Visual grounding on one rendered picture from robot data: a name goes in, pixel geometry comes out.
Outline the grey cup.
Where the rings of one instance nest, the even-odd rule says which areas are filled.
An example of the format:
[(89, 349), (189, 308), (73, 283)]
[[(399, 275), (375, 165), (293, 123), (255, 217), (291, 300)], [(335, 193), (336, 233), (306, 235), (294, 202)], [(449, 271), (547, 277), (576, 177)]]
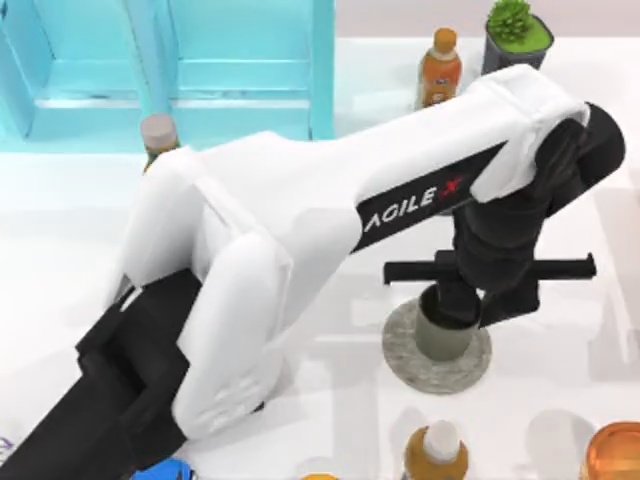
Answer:
[(447, 326), (435, 301), (420, 301), (415, 326), (415, 342), (421, 354), (435, 362), (461, 358), (480, 332), (478, 323)]

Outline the grey round coaster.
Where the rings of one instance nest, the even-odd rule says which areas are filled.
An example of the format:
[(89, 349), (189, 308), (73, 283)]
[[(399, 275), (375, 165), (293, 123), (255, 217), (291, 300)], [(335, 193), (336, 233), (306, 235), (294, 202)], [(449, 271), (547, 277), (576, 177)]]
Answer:
[(415, 342), (419, 300), (411, 299), (387, 317), (382, 334), (385, 361), (411, 388), (433, 395), (454, 395), (476, 383), (488, 370), (493, 345), (490, 334), (479, 329), (467, 352), (459, 359), (435, 362), (421, 354)]

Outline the orange bottle with white cap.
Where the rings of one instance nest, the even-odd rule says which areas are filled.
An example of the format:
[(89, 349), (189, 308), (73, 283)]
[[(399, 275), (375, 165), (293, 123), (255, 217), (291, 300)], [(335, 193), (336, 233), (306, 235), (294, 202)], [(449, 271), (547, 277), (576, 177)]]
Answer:
[(469, 451), (455, 425), (439, 420), (409, 437), (401, 480), (465, 480)]

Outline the orange translucent cup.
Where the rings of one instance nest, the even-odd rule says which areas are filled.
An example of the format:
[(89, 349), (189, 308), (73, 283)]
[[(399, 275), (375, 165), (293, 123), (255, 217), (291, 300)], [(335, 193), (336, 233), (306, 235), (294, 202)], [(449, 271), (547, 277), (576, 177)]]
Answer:
[(620, 421), (591, 438), (579, 480), (640, 480), (640, 422)]

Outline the grey pot with green plant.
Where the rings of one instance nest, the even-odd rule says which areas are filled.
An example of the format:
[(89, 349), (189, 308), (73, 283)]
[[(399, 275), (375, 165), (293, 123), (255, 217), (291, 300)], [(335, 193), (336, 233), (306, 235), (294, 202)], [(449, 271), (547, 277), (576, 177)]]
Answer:
[(481, 74), (517, 64), (539, 70), (555, 37), (527, 0), (495, 0), (485, 23)]

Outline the blue and white object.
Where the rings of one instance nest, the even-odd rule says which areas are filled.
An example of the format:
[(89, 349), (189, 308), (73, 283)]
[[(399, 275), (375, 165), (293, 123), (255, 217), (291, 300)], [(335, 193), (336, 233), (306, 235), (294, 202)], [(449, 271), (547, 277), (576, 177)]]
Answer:
[(185, 461), (168, 458), (141, 471), (130, 480), (200, 480), (197, 472)]

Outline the bottle with pale pink cap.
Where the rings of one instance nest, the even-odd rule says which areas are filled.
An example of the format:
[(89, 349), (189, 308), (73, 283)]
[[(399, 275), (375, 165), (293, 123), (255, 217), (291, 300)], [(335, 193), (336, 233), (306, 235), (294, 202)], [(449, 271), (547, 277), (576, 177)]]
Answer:
[(180, 147), (176, 125), (168, 113), (156, 113), (145, 117), (140, 123), (140, 133), (147, 154), (144, 172), (160, 155)]

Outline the light blue rack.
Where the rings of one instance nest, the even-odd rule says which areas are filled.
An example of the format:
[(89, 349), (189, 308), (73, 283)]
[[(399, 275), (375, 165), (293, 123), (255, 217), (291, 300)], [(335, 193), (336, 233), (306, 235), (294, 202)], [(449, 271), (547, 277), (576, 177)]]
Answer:
[(333, 135), (335, 0), (0, 0), (0, 152)]

